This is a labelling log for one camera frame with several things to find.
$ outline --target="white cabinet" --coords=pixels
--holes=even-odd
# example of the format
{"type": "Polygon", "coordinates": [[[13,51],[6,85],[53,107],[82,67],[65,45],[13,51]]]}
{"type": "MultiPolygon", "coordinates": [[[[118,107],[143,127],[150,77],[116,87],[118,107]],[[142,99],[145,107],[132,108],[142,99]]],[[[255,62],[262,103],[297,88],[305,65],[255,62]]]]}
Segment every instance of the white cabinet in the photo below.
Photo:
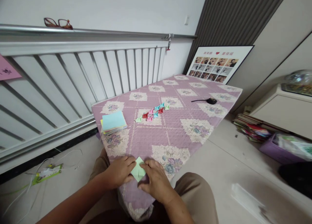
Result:
{"type": "Polygon", "coordinates": [[[250,116],[312,139],[312,97],[282,91],[279,84],[256,103],[250,116]]]}

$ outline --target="floor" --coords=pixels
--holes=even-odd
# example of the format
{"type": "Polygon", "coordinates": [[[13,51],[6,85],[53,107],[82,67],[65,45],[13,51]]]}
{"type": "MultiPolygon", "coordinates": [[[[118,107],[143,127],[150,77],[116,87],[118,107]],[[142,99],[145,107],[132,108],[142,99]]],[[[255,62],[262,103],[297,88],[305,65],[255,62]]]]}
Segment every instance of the floor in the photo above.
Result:
{"type": "MultiPolygon", "coordinates": [[[[175,182],[185,172],[201,175],[211,186],[220,223],[311,223],[312,200],[289,187],[278,176],[279,163],[262,154],[258,144],[253,144],[236,130],[228,115],[214,130],[209,140],[189,159],[173,178],[175,182]]],[[[1,223],[35,223],[61,201],[85,185],[94,160],[102,145],[91,137],[57,155],[65,170],[41,184],[14,203],[1,223]]],[[[34,173],[37,166],[28,171],[34,173]]],[[[0,193],[18,190],[28,184],[31,175],[21,174],[0,186],[0,193]]],[[[19,195],[0,196],[3,213],[19,195]]]]}

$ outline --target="eyeglasses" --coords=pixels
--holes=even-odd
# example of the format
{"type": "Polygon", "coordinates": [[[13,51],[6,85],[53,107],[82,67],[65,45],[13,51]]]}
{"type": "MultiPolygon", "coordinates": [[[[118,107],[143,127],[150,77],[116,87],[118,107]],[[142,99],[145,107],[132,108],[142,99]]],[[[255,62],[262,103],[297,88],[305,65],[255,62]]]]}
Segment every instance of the eyeglasses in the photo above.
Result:
{"type": "Polygon", "coordinates": [[[72,30],[72,25],[70,25],[69,20],[59,19],[58,24],[52,18],[44,18],[45,25],[47,27],[61,27],[64,29],[72,30]]]}

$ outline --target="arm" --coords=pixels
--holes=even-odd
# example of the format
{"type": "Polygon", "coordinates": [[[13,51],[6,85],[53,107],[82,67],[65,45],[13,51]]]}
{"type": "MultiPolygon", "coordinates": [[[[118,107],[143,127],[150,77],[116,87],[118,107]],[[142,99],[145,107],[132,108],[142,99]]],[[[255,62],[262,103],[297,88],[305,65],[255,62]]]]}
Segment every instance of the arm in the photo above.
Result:
{"type": "Polygon", "coordinates": [[[105,191],[115,189],[133,179],[129,174],[136,165],[135,160],[134,157],[127,156],[115,160],[107,170],[95,176],[37,223],[79,223],[105,191]]]}
{"type": "Polygon", "coordinates": [[[138,188],[164,205],[170,222],[172,224],[194,223],[185,203],[171,187],[162,165],[157,161],[147,160],[140,166],[149,176],[149,184],[140,184],[138,188]]]}

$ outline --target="white radiator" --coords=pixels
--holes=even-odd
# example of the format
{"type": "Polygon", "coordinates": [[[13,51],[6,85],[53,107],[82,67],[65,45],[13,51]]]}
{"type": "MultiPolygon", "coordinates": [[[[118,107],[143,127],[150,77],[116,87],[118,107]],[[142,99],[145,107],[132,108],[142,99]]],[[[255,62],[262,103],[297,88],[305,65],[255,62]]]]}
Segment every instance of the white radiator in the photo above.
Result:
{"type": "Polygon", "coordinates": [[[1,42],[0,162],[94,123],[91,106],[162,79],[167,42],[1,42]]]}

